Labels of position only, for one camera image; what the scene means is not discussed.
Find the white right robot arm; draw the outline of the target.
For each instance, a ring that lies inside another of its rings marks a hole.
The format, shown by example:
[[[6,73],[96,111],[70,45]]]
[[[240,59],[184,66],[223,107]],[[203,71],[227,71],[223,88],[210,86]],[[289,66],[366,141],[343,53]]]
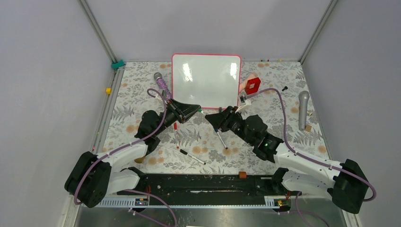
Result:
[[[232,131],[253,147],[263,161],[280,166],[271,182],[274,193],[311,192],[330,199],[340,209],[360,212],[368,191],[368,180],[359,164],[351,159],[338,162],[297,152],[286,139],[268,133],[259,115],[243,119],[237,107],[229,106],[220,113],[207,114],[205,119],[214,129]]]

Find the pink framed whiteboard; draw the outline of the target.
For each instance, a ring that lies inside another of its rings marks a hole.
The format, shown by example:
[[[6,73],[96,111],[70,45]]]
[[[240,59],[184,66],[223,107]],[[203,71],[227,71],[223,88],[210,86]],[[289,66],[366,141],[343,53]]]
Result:
[[[238,104],[242,58],[234,54],[175,53],[171,58],[172,97],[203,109]]]

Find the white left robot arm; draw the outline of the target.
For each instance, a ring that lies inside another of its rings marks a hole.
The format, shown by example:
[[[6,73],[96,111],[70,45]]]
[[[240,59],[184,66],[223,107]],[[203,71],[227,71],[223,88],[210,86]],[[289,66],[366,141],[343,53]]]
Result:
[[[64,185],[77,204],[92,208],[109,194],[126,189],[142,194],[146,190],[146,180],[126,165],[153,152],[160,143],[158,134],[175,122],[187,122],[201,108],[174,99],[164,101],[163,105],[161,113],[148,110],[142,114],[136,141],[111,152],[93,154],[87,151],[79,157]]]

